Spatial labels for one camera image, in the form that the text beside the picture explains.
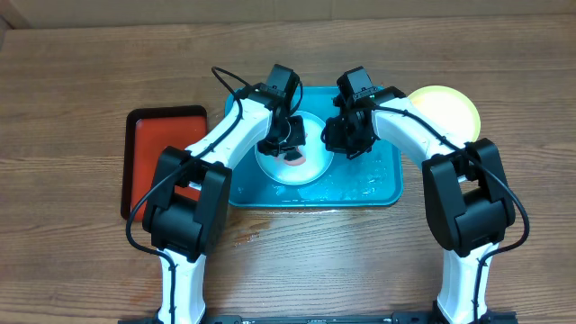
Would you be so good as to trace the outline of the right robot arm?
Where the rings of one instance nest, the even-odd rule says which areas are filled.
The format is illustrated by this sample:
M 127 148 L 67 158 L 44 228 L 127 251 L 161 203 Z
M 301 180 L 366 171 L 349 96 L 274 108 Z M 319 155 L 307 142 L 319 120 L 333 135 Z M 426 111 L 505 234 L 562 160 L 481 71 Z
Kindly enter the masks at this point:
M 427 225 L 444 250 L 442 286 L 427 322 L 517 322 L 516 313 L 489 310 L 485 302 L 491 259 L 515 221 L 495 144 L 446 130 L 398 88 L 375 86 L 363 67 L 345 72 L 337 88 L 339 114 L 321 133 L 327 150 L 353 159 L 386 140 L 421 170 Z

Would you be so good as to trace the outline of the yellow-green plate top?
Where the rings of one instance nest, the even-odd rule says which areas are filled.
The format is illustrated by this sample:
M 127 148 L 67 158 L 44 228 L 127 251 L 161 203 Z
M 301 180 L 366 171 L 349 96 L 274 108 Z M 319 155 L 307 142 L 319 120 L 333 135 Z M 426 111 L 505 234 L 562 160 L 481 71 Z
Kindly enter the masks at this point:
M 476 141 L 481 119 L 474 103 L 448 86 L 428 85 L 409 95 L 412 104 L 430 120 L 465 141 Z

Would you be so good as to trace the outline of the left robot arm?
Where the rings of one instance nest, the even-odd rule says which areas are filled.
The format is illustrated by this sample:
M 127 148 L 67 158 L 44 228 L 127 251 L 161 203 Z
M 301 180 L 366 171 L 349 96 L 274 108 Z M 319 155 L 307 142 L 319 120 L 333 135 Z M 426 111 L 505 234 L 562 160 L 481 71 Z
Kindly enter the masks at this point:
M 303 119 L 292 103 L 302 91 L 292 69 L 274 65 L 265 82 L 231 92 L 232 108 L 203 139 L 160 154 L 152 185 L 137 204 L 151 238 L 147 251 L 162 265 L 162 305 L 154 322 L 202 321 L 203 271 L 223 232 L 232 171 L 251 149 L 289 161 L 302 157 Z

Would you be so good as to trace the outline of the light blue plate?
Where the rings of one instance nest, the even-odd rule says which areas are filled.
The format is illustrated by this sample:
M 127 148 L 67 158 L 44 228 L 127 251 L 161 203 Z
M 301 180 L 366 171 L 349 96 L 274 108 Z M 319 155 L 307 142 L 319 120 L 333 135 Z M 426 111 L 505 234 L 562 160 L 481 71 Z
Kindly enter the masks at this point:
M 325 149 L 320 134 L 325 122 L 310 112 L 297 112 L 303 118 L 305 144 L 297 148 L 301 157 L 293 161 L 279 157 L 265 156 L 256 149 L 256 161 L 264 173 L 283 185 L 305 185 L 320 178 L 329 168 L 334 153 Z

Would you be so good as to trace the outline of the dark green orange sponge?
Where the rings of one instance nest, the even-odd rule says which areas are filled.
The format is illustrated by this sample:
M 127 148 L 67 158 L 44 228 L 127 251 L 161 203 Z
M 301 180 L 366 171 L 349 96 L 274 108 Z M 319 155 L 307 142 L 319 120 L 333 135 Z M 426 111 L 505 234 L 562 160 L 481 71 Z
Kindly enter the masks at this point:
M 302 152 L 304 146 L 306 145 L 306 138 L 308 134 L 306 132 L 299 133 L 292 140 L 296 141 L 295 146 L 286 148 L 280 155 L 280 159 L 288 166 L 299 166 L 305 162 L 305 157 Z

